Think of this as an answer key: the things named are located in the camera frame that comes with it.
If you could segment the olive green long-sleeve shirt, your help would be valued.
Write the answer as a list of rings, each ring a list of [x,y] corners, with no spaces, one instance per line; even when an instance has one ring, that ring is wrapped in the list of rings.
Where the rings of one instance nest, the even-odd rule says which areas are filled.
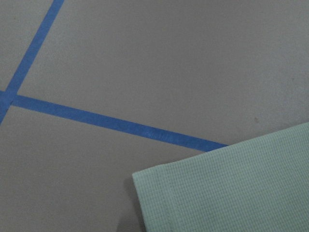
[[[133,174],[149,232],[306,232],[307,123]]]

